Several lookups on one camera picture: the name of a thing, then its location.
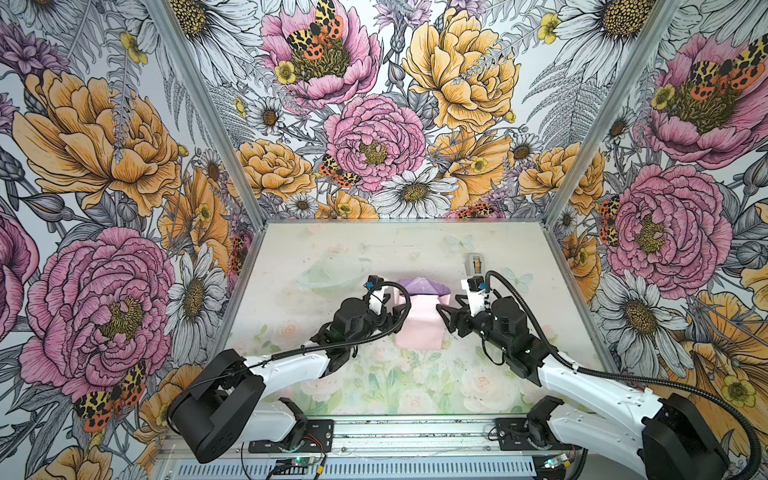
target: purple flower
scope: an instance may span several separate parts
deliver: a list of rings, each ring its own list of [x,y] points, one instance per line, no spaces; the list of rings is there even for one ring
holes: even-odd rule
[[[381,95],[357,97],[341,115],[325,123],[327,153],[339,166],[358,174],[360,190],[376,192],[404,170],[418,170],[426,141],[422,122],[410,108]]]
[[[129,228],[54,253],[29,289],[35,336],[22,350],[22,378],[79,399],[117,385],[139,362],[153,374],[170,349],[163,330],[174,281],[165,252]]]
[[[422,23],[429,22],[431,5],[432,0],[379,0],[374,5],[379,11],[376,24],[383,28],[405,20],[408,26],[416,29]]]
[[[642,276],[673,300],[707,284],[733,236],[715,180],[692,165],[641,168],[619,196],[614,220],[618,246],[608,247],[614,272]]]
[[[447,8],[455,8],[457,12],[466,10],[470,17],[480,18],[488,10],[488,0],[447,0]]]
[[[500,205],[504,203],[504,200],[509,197],[511,192],[507,187],[496,187],[489,191],[484,197],[480,198],[481,202],[488,202],[492,205]]]
[[[261,20],[264,66],[275,69],[278,80],[285,85],[302,107],[317,109],[328,104],[342,104],[356,94],[366,93],[376,84],[379,74],[381,47],[376,34],[368,36],[366,27],[354,8],[349,13],[336,0],[344,32],[333,42],[333,55],[306,60],[294,54],[286,37],[298,30],[307,30],[315,21],[315,7],[306,14],[292,16],[280,11],[278,16],[265,15]]]
[[[644,125],[645,140],[654,151],[712,170],[751,151],[768,135],[768,75],[741,90],[728,81],[703,101],[691,96],[696,88],[689,79],[692,65],[701,61],[720,65],[748,46],[744,42],[733,47],[731,41],[718,44],[715,35],[706,39],[696,34],[658,74]]]
[[[13,106],[13,100],[8,94],[0,94],[0,133],[11,134],[15,111],[18,111],[18,107]]]
[[[34,32],[25,34],[18,25],[0,22],[0,63],[24,78],[28,74],[41,77],[45,70],[58,75],[67,70],[69,59],[59,54],[58,46],[50,46]]]
[[[18,221],[0,212],[0,340],[16,324],[24,304],[24,284],[38,268],[38,248]]]

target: floral printed tabletop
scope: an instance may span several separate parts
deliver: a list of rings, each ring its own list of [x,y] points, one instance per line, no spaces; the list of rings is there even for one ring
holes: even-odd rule
[[[599,367],[538,223],[271,224],[227,347],[243,355],[298,347],[333,318],[342,300],[364,294],[364,280],[333,293],[297,286],[302,273],[324,257],[365,258],[366,275],[427,276],[455,294],[470,250],[483,253],[491,268],[516,285],[558,348]],[[493,347],[488,352],[493,358],[500,354]],[[545,394],[493,365],[479,337],[461,339],[446,331],[436,351],[399,349],[392,337],[360,346],[357,358],[339,371],[279,396],[308,415],[376,415],[527,412]]]

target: moth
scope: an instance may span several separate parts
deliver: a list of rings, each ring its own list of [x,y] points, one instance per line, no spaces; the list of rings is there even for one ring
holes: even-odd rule
[[[107,428],[113,415],[119,417],[123,409],[136,406],[147,391],[145,376],[146,365],[139,362],[111,389],[91,392],[78,399],[74,410],[84,420],[83,430],[87,433],[100,432]]]
[[[609,247],[619,246],[619,233],[616,231],[614,225],[614,219],[616,213],[619,211],[619,196],[614,195],[600,207],[600,215],[603,220],[600,220],[600,241]]]
[[[344,20],[336,14],[333,0],[319,0],[315,7],[315,21],[307,30],[298,30],[288,35],[288,45],[307,60],[320,60],[326,48],[332,47],[331,40],[341,38]]]
[[[693,84],[690,96],[705,101],[728,87],[744,90],[755,83],[766,70],[763,61],[768,58],[768,34],[747,46],[736,58],[722,65],[713,61],[697,61],[690,66],[689,80]]]
[[[318,170],[326,177],[330,177],[331,181],[341,188],[354,187],[362,180],[358,174],[344,171],[336,162],[336,159],[328,154],[323,155],[323,160]]]

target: purple cloth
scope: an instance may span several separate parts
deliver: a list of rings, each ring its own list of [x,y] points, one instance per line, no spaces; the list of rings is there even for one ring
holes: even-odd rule
[[[451,289],[440,282],[418,276],[416,278],[401,278],[397,281],[403,285],[409,295],[450,295]]]

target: black cable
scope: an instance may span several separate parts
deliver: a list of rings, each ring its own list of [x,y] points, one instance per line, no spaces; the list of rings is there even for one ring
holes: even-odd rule
[[[243,473],[246,477],[248,477],[248,480],[253,480],[250,475],[248,475],[248,471],[245,469],[245,460],[243,460],[243,450],[245,450],[245,442],[240,446],[240,464],[243,466]]]
[[[498,430],[498,426],[496,426],[496,425],[494,425],[493,427],[491,427],[491,429],[490,429],[490,430],[488,430],[488,433],[486,433],[486,434],[485,434],[485,437],[488,439],[488,441],[489,441],[489,442],[498,442],[498,438],[499,438],[499,435],[498,435],[498,433],[496,434],[496,437],[495,437],[494,439],[492,439],[492,438],[491,438],[491,434],[492,434],[492,433],[493,433],[495,430]]]
[[[547,336],[544,334],[544,331],[541,329],[541,325],[539,325],[538,320],[536,320],[536,316],[531,311],[531,308],[525,302],[525,300],[517,291],[517,289],[515,289],[515,287],[511,283],[509,283],[507,279],[505,279],[500,273],[495,272],[493,270],[489,270],[488,272],[485,273],[485,292],[491,291],[491,277],[494,277],[499,281],[501,281],[502,285],[504,285],[504,287],[506,287],[506,289],[509,290],[509,293],[512,294],[515,300],[517,300],[517,302],[520,304],[520,307],[522,307],[525,314],[528,315],[529,319],[531,319],[531,324],[533,325],[533,328],[536,330],[536,334],[538,335],[538,338],[547,347],[547,349],[549,350],[549,353],[557,361],[562,363],[564,366],[573,370],[574,369],[573,364],[567,361],[565,358],[563,358],[560,355],[560,353],[558,353],[558,351],[554,349],[552,344],[549,343]],[[744,415],[741,414],[741,412],[736,410],[731,404],[722,400],[720,397],[712,395],[711,393],[706,392],[702,389],[698,389],[695,386],[686,385],[685,383],[672,382],[670,380],[663,380],[663,379],[655,379],[653,377],[629,376],[629,375],[623,375],[620,373],[601,372],[599,370],[588,369],[586,367],[578,367],[577,372],[584,373],[585,375],[589,375],[589,376],[598,377],[600,379],[616,380],[618,382],[640,382],[640,383],[648,383],[651,385],[666,386],[671,389],[678,389],[678,390],[683,390],[685,392],[690,392],[690,393],[693,393],[694,395],[698,395],[703,399],[709,400],[710,402],[714,403],[715,405],[719,406],[720,408],[728,412],[737,422],[739,422],[739,425],[741,425],[741,428],[744,429],[744,433],[746,433],[747,440],[749,440],[749,443],[750,443],[750,459],[747,461],[746,465],[744,466],[741,472],[731,477],[728,477],[726,480],[749,480],[757,473],[757,470],[760,468],[760,460],[763,456],[763,452],[762,452],[762,447],[760,445],[760,438],[757,436],[757,432],[755,431],[755,428],[752,426],[750,421],[747,420],[744,417]]]
[[[294,468],[301,468],[303,470],[303,472],[298,473],[296,475],[302,475],[302,476],[306,475],[307,468],[301,465],[280,465],[280,466],[275,465],[275,468],[270,470],[270,473],[267,474],[264,480],[270,480],[270,478],[272,478],[272,475],[280,475],[281,473],[287,472],[288,470],[293,470]]]
[[[304,353],[316,352],[318,350],[331,350],[331,349],[341,349],[341,348],[346,348],[346,347],[358,346],[358,345],[362,345],[363,343],[374,342],[374,341],[376,341],[378,339],[381,339],[381,338],[384,338],[385,336],[388,336],[390,333],[392,333],[395,330],[397,330],[398,328],[400,328],[402,326],[403,322],[406,321],[406,318],[408,317],[408,313],[411,311],[411,296],[408,294],[408,290],[406,290],[406,288],[404,286],[400,285],[397,282],[381,282],[381,283],[377,283],[376,285],[371,286],[368,289],[368,291],[366,292],[365,296],[363,296],[363,298],[362,298],[362,300],[366,303],[366,308],[368,308],[369,300],[371,298],[371,295],[373,295],[374,290],[378,290],[379,288],[381,288],[383,286],[391,286],[393,288],[396,288],[397,290],[400,291],[400,293],[402,294],[403,299],[405,299],[405,301],[406,301],[406,306],[402,310],[402,312],[400,312],[400,316],[399,316],[397,322],[394,323],[387,330],[385,330],[383,332],[379,332],[376,335],[372,335],[372,336],[366,337],[365,339],[353,340],[353,341],[345,341],[345,342],[336,342],[336,343],[327,343],[326,345],[314,345],[314,346],[308,346],[308,347],[302,346],[302,347],[300,347],[298,349],[288,350],[286,352],[278,352],[278,353],[275,353],[274,355],[272,355],[270,358],[268,358],[266,360],[263,360],[263,361],[255,364],[255,365],[244,366],[243,368],[237,369],[237,370],[235,370],[233,372],[224,373],[224,374],[219,375],[219,376],[215,376],[215,377],[212,377],[212,378],[209,378],[209,379],[205,379],[205,380],[201,380],[199,382],[195,382],[192,385],[188,386],[186,389],[184,389],[184,391],[182,391],[179,395],[183,395],[185,392],[188,392],[188,391],[192,390],[192,388],[194,388],[194,387],[196,387],[198,385],[201,385],[203,383],[210,382],[211,380],[218,380],[218,379],[224,379],[224,378],[227,378],[227,377],[230,377],[230,376],[235,376],[235,375],[237,375],[239,373],[245,372],[245,371],[250,370],[250,369],[252,369],[254,367],[264,366],[264,365],[266,365],[269,362],[273,362],[275,360],[280,360],[280,359],[285,359],[285,358],[288,358],[289,356],[303,355]],[[179,431],[176,430],[176,428],[174,427],[173,421],[170,419],[170,416],[168,417],[167,420],[168,420],[168,426],[170,427],[170,429],[173,430],[177,435],[181,436]]]
[[[498,365],[498,366],[504,365],[504,352],[502,352],[501,362],[500,363],[494,362],[491,356],[488,354],[488,350],[485,349],[485,339],[484,338],[481,338],[481,339],[482,339],[482,352],[485,354],[485,356],[488,357],[488,360],[491,360],[491,363],[493,363],[494,365]]]
[[[576,464],[576,468],[574,468],[574,471],[571,473],[571,476],[568,478],[568,480],[577,480],[577,478],[581,476],[581,472],[584,471],[584,466],[587,464],[588,453],[589,450],[581,449],[581,457],[579,457],[578,464]]]
[[[342,341],[342,342],[327,343],[326,345],[303,346],[303,347],[298,348],[298,349],[287,350],[286,352],[278,352],[278,353],[275,353],[274,355],[272,355],[269,358],[269,361],[280,360],[280,359],[284,359],[284,358],[287,358],[289,356],[294,356],[294,355],[303,355],[305,353],[316,352],[318,350],[345,349],[345,348],[353,347],[355,345],[362,345],[363,343],[375,342],[376,340],[382,339],[385,336],[388,336],[390,333],[393,333],[395,330],[399,329],[402,326],[402,323],[406,321],[406,317],[408,316],[408,312],[411,311],[411,296],[408,294],[408,291],[406,290],[406,288],[404,286],[400,285],[399,283],[396,283],[396,282],[381,282],[381,283],[377,283],[375,286],[372,286],[368,290],[366,295],[362,298],[362,300],[366,303],[366,305],[368,305],[370,297],[371,297],[371,295],[373,295],[373,290],[374,289],[377,290],[377,289],[379,289],[379,288],[381,288],[383,286],[391,286],[393,288],[396,288],[397,290],[400,291],[400,293],[402,294],[403,299],[405,299],[405,301],[406,301],[406,306],[402,310],[402,312],[400,313],[400,316],[397,319],[397,322],[393,323],[393,325],[390,326],[388,329],[386,329],[386,330],[384,330],[382,332],[379,332],[376,335],[371,335],[369,337],[366,337],[366,338],[360,339],[360,340],[345,340],[345,341]]]

